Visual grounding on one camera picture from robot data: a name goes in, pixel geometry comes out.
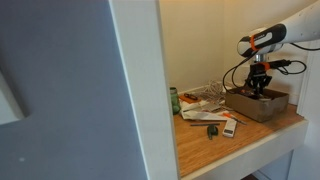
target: wooden surface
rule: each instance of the wooden surface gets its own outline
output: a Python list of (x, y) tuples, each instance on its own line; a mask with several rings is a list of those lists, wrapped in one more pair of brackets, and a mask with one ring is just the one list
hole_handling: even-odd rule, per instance
[(288, 105), (288, 109), (275, 116), (272, 120), (258, 123), (241, 114), (231, 112), (247, 125), (237, 123), (235, 136), (222, 136), (225, 122), (217, 126), (219, 135), (208, 139), (206, 126), (190, 126), (194, 123), (208, 123), (208, 121), (183, 120), (180, 115), (174, 116), (176, 143), (181, 177), (190, 174), (222, 157), (225, 157), (259, 139), (271, 135), (273, 132), (289, 127), (303, 120), (296, 114), (296, 106)]

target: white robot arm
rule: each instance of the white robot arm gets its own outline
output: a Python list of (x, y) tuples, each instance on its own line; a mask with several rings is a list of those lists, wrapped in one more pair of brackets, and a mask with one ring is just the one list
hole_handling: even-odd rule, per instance
[(279, 50), (284, 43), (320, 39), (320, 0), (262, 32), (243, 37), (238, 53), (243, 57)]

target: green bottle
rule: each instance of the green bottle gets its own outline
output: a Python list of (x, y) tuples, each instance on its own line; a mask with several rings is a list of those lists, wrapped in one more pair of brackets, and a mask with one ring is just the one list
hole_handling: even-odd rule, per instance
[(172, 113), (173, 115), (175, 115), (175, 114), (178, 114), (181, 109), (177, 88), (170, 87), (170, 95), (171, 95)]

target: cardboard box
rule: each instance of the cardboard box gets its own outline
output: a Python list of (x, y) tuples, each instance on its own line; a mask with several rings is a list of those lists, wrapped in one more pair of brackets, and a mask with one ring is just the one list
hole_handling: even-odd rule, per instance
[[(241, 88), (231, 89), (238, 92)], [(255, 120), (264, 122), (272, 119), (278, 113), (287, 109), (289, 95), (270, 89), (264, 89), (263, 95), (271, 97), (271, 100), (261, 101), (251, 99), (241, 94), (226, 93), (226, 106)]]

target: wooden countertop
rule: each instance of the wooden countertop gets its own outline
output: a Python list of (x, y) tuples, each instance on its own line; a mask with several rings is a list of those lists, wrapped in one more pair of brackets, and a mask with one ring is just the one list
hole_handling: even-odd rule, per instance
[(238, 119), (245, 121), (247, 125), (237, 123), (235, 136), (227, 138), (222, 136), (225, 122), (220, 122), (220, 125), (217, 126), (219, 135), (213, 136), (212, 140), (208, 139), (206, 126), (190, 126), (190, 124), (208, 123), (208, 121), (189, 121), (183, 120), (180, 115), (174, 116), (181, 177), (280, 129), (303, 121), (303, 117), (296, 114), (296, 106), (294, 105), (288, 105), (285, 112), (264, 123), (258, 123), (236, 112), (231, 113)]

